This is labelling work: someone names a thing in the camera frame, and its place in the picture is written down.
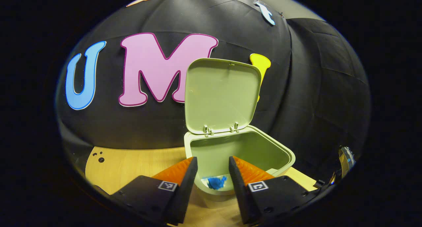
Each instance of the wooden table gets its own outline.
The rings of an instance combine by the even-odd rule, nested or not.
[[[86,178],[108,194],[113,194],[139,175],[151,177],[186,159],[184,147],[156,150],[121,150],[94,147],[86,163]],[[315,180],[290,167],[279,176],[289,176],[307,191]],[[182,227],[246,226],[242,224],[235,196],[216,202],[204,198],[194,185]]]

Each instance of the open lid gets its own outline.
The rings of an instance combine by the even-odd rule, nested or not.
[[[258,68],[231,60],[202,58],[186,74],[186,127],[194,134],[245,128],[252,121],[261,83]]]

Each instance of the lid hinge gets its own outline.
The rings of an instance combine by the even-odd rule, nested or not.
[[[205,136],[208,137],[209,135],[214,135],[214,130],[209,128],[207,125],[205,125],[204,133],[205,133]]]
[[[239,132],[239,130],[238,130],[238,128],[239,128],[239,123],[238,122],[235,122],[235,125],[234,126],[231,126],[230,127],[230,132]]]

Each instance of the blue letter u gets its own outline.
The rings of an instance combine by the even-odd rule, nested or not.
[[[95,94],[95,73],[97,66],[98,53],[106,46],[106,42],[97,42],[85,51],[85,76],[83,79],[83,90],[80,93],[75,92],[74,79],[76,63],[80,59],[77,54],[68,64],[68,73],[66,75],[66,99],[70,107],[75,110],[81,110],[89,106]]]

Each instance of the letter m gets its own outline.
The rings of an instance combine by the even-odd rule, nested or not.
[[[179,74],[177,90],[172,97],[176,102],[184,102],[186,71],[196,59],[209,57],[218,40],[204,34],[186,36],[171,55],[166,58],[152,33],[139,33],[122,40],[126,49],[123,69],[123,94],[119,103],[125,107],[140,106],[148,96],[140,88],[140,77],[157,102],[164,101],[176,75]]]

